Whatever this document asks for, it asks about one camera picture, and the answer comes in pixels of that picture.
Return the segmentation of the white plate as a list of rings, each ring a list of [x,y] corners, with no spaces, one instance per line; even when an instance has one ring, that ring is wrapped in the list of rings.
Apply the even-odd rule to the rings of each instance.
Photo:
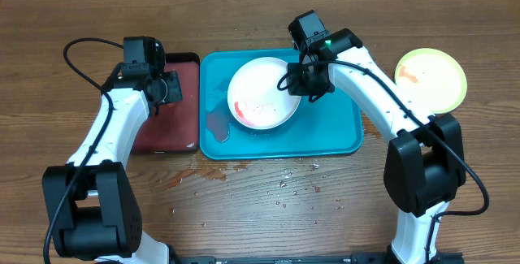
[[[291,118],[301,98],[278,89],[287,65],[279,58],[262,57],[235,73],[227,90],[227,104],[235,120],[253,130],[267,130]]]

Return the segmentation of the yellow green plate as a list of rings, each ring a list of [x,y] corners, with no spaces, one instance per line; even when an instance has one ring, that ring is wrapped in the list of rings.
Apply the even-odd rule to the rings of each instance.
[[[467,92],[461,65],[449,54],[432,48],[405,54],[396,65],[394,80],[401,91],[433,114],[456,109]]]

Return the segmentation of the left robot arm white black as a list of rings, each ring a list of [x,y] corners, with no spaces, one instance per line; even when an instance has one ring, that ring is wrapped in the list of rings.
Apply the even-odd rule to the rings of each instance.
[[[47,167],[42,189],[49,218],[42,257],[100,263],[178,263],[168,244],[143,230],[126,166],[137,133],[160,106],[182,99],[179,78],[164,70],[162,43],[126,37],[104,84],[97,116],[78,150],[62,166]]]

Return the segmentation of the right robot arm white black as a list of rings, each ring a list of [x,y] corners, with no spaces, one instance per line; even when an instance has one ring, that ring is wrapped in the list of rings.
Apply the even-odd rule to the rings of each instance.
[[[339,89],[376,126],[388,145],[383,183],[398,208],[396,235],[379,263],[462,263],[441,253],[436,237],[442,214],[466,182],[458,121],[418,106],[387,77],[349,29],[327,30],[314,11],[288,26],[299,60],[277,88],[316,102]]]

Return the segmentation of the black tray with red water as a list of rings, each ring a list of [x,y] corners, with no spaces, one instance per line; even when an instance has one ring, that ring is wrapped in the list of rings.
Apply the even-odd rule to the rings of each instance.
[[[183,99],[159,107],[137,133],[132,152],[153,154],[197,149],[199,143],[200,59],[193,52],[166,54],[166,72],[174,71]]]

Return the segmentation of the teal plastic tray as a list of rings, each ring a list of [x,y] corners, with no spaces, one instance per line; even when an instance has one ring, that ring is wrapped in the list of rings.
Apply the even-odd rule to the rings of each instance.
[[[359,107],[337,89],[314,103],[303,98],[280,126],[253,130],[240,124],[228,108],[231,78],[248,61],[274,57],[292,63],[293,49],[238,50],[208,54],[200,66],[200,148],[214,160],[289,158],[352,154],[362,145]]]

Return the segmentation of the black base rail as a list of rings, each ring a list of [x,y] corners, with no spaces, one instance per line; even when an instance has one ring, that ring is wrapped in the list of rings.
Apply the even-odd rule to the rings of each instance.
[[[171,263],[182,264],[384,264],[399,263],[388,256],[386,252],[378,253],[353,253],[349,256],[326,257],[313,256],[302,258],[215,258],[202,257],[176,257]]]

